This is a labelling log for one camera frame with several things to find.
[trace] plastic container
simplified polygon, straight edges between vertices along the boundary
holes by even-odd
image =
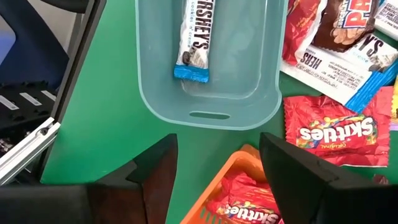
[[[279,66],[287,0],[216,0],[210,81],[173,77],[185,0],[136,1],[139,89],[158,118],[247,130],[270,120],[282,99]]]
[[[250,145],[244,145],[241,150],[234,152],[231,157],[229,157],[224,166],[181,221],[181,224],[235,223],[217,214],[210,213],[205,207],[206,202],[217,196],[221,191],[221,180],[225,174],[231,170],[243,170],[256,181],[266,181],[259,151]]]

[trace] blue stripe wrapper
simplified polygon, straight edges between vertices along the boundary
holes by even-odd
[[[207,83],[209,82],[209,69],[198,68],[188,65],[175,65],[174,77],[183,78],[196,82]]]
[[[391,84],[398,73],[398,60],[396,60],[384,73],[373,72],[365,84],[349,99],[345,107],[355,113],[362,113],[379,89]]]

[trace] black machine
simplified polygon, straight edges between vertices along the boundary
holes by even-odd
[[[177,154],[177,136],[169,134],[93,183],[0,187],[0,223],[165,223]]]
[[[0,85],[0,155],[50,117],[55,95],[46,82]]]
[[[397,220],[398,185],[375,184],[271,134],[261,134],[260,154],[285,224]]]

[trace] candy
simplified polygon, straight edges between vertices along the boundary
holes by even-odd
[[[391,98],[392,87],[383,87],[356,114],[327,96],[287,97],[286,141],[338,166],[385,167]]]
[[[223,177],[222,192],[206,208],[233,223],[282,224],[268,184],[257,183],[244,172]]]
[[[318,31],[327,0],[289,0],[282,58],[296,65]]]
[[[345,52],[374,30],[379,0],[329,0],[313,45]]]
[[[295,67],[282,62],[280,70],[361,113],[377,91],[395,79],[397,53],[370,35],[345,53],[310,45]]]
[[[181,41],[174,77],[209,81],[208,53],[215,0],[187,0],[181,25]]]

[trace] hershey's logo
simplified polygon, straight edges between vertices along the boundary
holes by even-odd
[[[347,124],[343,127],[335,127],[335,128],[325,128],[325,129],[312,129],[301,128],[300,134],[301,138],[304,140],[322,140],[324,139],[325,143],[335,142],[338,139],[340,141],[344,141],[347,137],[350,136],[368,136],[373,132],[373,118],[365,118],[362,121],[358,121],[352,124]]]
[[[207,50],[209,48],[213,7],[213,0],[198,1],[194,34],[196,41],[193,43],[193,46],[197,49],[203,48]]]
[[[362,44],[358,48],[358,50],[363,50],[368,45],[369,45],[369,50],[366,52],[366,55],[368,57],[371,57],[372,55],[376,54],[379,51],[379,48],[381,48],[384,45],[384,42],[373,35],[369,35],[362,41]]]
[[[237,206],[231,207],[226,205],[225,214],[236,215],[236,218],[248,221],[259,221],[262,224],[276,224],[279,216],[275,213],[269,214],[261,211],[253,211],[247,208],[239,208]]]
[[[322,63],[322,60],[311,55],[308,52],[304,53],[303,58],[301,58],[300,62],[308,65],[309,67],[313,69],[318,69],[319,65]]]

